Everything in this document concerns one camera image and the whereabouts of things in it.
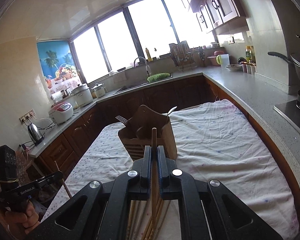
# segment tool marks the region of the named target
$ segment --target spoon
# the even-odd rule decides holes
[[[169,114],[171,114],[176,108],[177,108],[177,106],[174,106],[173,108],[171,108],[171,109],[169,110],[169,112],[167,113],[167,120],[168,120]]]

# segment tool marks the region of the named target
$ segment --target fork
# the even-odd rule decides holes
[[[122,117],[122,116],[120,116],[120,115],[116,116],[115,118],[116,118],[118,121],[120,121],[121,123],[123,123],[125,127],[129,127],[129,128],[130,128],[127,119],[125,119],[124,117]]]

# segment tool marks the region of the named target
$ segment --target silver screw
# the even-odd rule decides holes
[[[100,186],[100,183],[96,180],[90,182],[90,188],[97,188]]]
[[[137,171],[128,171],[128,176],[129,177],[135,177],[138,175],[138,172]]]
[[[174,176],[180,176],[180,175],[182,175],[182,170],[175,169],[172,171],[172,174]]]
[[[210,181],[210,185],[213,187],[219,187],[220,186],[220,181],[213,179]]]

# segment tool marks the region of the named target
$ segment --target window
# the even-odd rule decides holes
[[[201,31],[198,19],[188,7],[185,8],[185,1],[164,0],[171,15],[173,24],[176,28],[180,41],[187,41],[190,48],[209,45],[214,42],[214,36],[210,33]]]
[[[100,36],[113,70],[127,67],[138,57],[122,12],[98,24]]]
[[[87,83],[108,74],[94,28],[81,34],[73,43]]]
[[[155,56],[154,48],[159,55],[169,53],[169,44],[177,43],[177,40],[161,0],[143,0],[128,9],[145,56],[146,48],[151,57]]]

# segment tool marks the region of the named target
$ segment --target hand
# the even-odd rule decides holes
[[[40,222],[38,221],[39,215],[34,211],[33,204],[28,201],[28,206],[26,208],[26,213],[7,211],[5,213],[5,220],[7,223],[22,223],[24,228],[26,228],[26,235],[29,234],[33,229],[35,229]]]

